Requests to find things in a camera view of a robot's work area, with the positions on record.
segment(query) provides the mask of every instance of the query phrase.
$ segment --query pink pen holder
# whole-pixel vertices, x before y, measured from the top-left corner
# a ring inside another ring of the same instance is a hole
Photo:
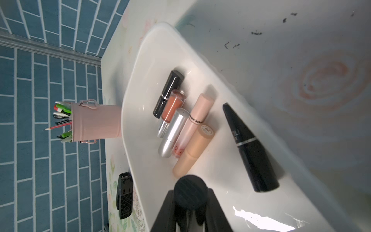
[[[121,107],[98,105],[96,100],[89,99],[72,103],[71,109],[72,141],[93,144],[97,139],[121,137]]]

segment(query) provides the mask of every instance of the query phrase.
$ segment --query blue tile wall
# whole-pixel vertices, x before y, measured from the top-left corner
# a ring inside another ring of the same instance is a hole
[[[129,0],[19,2],[0,1],[1,31],[102,57]]]
[[[39,13],[33,0],[20,3]],[[48,4],[43,11],[52,14]],[[55,101],[102,103],[101,69],[0,46],[0,73],[0,231],[102,231],[108,223],[104,140],[62,144],[56,136],[69,128],[44,131],[57,121]]]

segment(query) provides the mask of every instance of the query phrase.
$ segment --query black lipstick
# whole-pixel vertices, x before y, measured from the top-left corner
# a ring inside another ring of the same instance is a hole
[[[153,110],[153,115],[156,118],[160,118],[172,90],[178,89],[183,80],[184,76],[179,71],[173,70],[170,72],[160,98],[158,99],[155,109]]]
[[[228,103],[223,105],[223,111],[254,190],[267,192],[278,188],[277,177],[263,145]]]

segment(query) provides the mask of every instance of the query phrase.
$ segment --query red pencil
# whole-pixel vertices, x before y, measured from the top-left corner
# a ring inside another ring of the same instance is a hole
[[[72,122],[62,123],[62,124],[59,124],[59,125],[56,125],[56,126],[48,127],[48,128],[45,129],[45,131],[46,130],[52,130],[52,129],[59,128],[59,127],[64,127],[64,126],[71,125],[71,124],[72,124]]]

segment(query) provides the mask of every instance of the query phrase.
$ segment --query pink lip gloss tube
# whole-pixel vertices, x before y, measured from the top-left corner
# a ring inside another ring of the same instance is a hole
[[[213,104],[214,100],[211,97],[205,94],[200,94],[188,120],[185,122],[184,127],[175,142],[172,150],[172,154],[175,158],[180,158],[193,133],[196,131],[198,125],[203,123]]]

